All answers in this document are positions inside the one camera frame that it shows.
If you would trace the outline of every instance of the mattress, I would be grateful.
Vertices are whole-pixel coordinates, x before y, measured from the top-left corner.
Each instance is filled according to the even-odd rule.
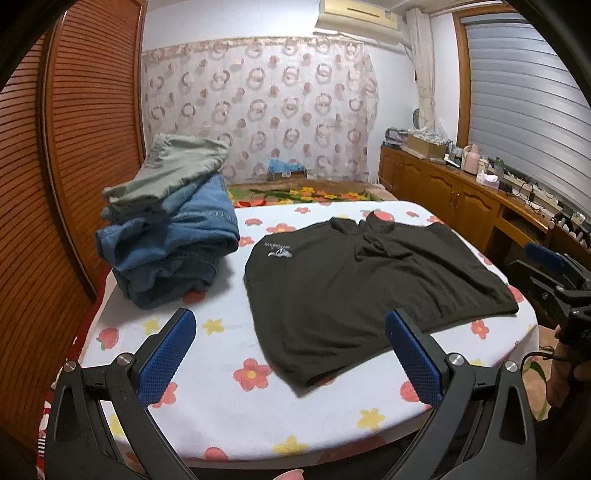
[[[410,202],[306,203],[236,210],[240,247],[227,256],[206,293],[152,310],[126,300],[109,274],[80,355],[83,367],[109,364],[135,352],[179,307],[193,311],[197,336],[158,404],[149,412],[189,466],[207,468],[298,468],[365,452],[419,429],[430,407],[419,402],[396,355],[387,352],[296,394],[267,364],[253,326],[244,266],[265,235],[291,231],[331,217],[379,218],[410,225],[439,222]],[[506,277],[466,242],[483,265]],[[305,278],[302,281],[314,281]],[[538,348],[532,306],[510,287],[519,311],[475,319],[433,334],[446,352],[460,352],[474,365],[520,361]],[[141,471],[110,403],[106,418],[124,458]]]

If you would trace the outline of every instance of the patterned curtain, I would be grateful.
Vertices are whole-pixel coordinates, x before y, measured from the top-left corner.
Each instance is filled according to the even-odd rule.
[[[362,43],[234,38],[146,51],[144,128],[230,146],[228,183],[267,178],[269,160],[321,179],[367,180],[378,85]]]

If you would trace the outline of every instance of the dark green t-shirt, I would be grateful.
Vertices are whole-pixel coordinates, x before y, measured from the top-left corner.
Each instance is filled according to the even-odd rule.
[[[403,308],[425,333],[512,314],[508,287],[446,225],[332,218],[267,235],[246,263],[261,348],[293,387],[390,346],[385,316]]]

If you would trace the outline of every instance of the wooden wardrobe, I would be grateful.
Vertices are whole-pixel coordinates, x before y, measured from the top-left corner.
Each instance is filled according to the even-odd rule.
[[[33,450],[43,398],[108,266],[101,190],[145,157],[145,0],[80,0],[0,93],[0,427]]]

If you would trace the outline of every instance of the blue gripper pad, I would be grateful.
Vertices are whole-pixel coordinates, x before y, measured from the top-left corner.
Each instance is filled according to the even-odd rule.
[[[564,258],[546,247],[530,242],[524,247],[527,258],[536,263],[546,267],[548,270],[556,273],[564,273],[566,270],[566,262]]]
[[[158,339],[159,344],[156,350],[139,373],[137,391],[139,401],[144,408],[162,399],[164,391],[195,339],[197,326],[193,312],[185,310],[174,325],[169,325],[176,316],[173,316],[161,332],[155,335],[164,334],[165,337]]]
[[[395,310],[386,315],[386,337],[419,400],[437,408],[443,400],[441,374]]]

